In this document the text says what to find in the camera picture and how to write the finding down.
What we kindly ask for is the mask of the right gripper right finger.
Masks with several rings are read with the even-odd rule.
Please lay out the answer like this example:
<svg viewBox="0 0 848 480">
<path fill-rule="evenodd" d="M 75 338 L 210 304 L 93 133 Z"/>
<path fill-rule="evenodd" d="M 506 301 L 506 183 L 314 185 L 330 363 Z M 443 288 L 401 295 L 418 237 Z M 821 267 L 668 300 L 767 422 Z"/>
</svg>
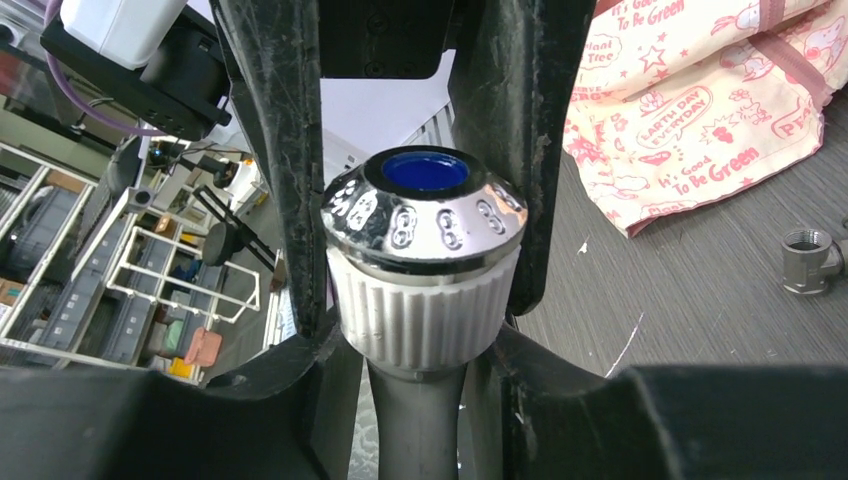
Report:
<svg viewBox="0 0 848 480">
<path fill-rule="evenodd" d="M 467 479 L 843 479 L 840 366 L 588 372 L 504 326 L 468 369 Z"/>
</svg>

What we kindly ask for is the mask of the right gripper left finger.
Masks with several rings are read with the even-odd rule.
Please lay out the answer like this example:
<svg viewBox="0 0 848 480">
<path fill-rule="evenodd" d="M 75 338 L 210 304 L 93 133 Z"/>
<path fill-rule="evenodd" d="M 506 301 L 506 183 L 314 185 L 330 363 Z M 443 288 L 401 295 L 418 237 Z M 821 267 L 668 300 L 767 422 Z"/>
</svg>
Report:
<svg viewBox="0 0 848 480">
<path fill-rule="evenodd" d="M 329 322 L 194 387 L 153 371 L 5 370 L 5 479 L 343 479 L 362 358 Z"/>
</svg>

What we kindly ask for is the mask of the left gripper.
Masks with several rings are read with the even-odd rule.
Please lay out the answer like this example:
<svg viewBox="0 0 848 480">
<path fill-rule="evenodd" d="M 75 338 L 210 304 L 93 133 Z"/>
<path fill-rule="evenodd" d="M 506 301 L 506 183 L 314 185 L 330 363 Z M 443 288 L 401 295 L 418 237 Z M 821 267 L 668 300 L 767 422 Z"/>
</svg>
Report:
<svg viewBox="0 0 848 480">
<path fill-rule="evenodd" d="M 214 1 L 211 7 L 232 103 L 276 206 L 294 323 L 312 336 L 326 301 L 321 72 L 330 79 L 432 77 L 455 3 Z"/>
</svg>

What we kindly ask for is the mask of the white plastic water faucet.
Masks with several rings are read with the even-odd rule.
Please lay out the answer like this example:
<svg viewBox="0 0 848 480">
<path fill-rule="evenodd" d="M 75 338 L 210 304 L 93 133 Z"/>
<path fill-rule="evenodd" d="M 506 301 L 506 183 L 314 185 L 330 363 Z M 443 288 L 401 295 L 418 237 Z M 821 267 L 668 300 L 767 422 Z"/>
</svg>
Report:
<svg viewBox="0 0 848 480">
<path fill-rule="evenodd" d="M 321 208 L 341 330 L 365 359 L 382 479 L 455 479 L 470 362 L 495 341 L 528 207 L 473 156 L 410 145 L 328 185 Z"/>
</svg>

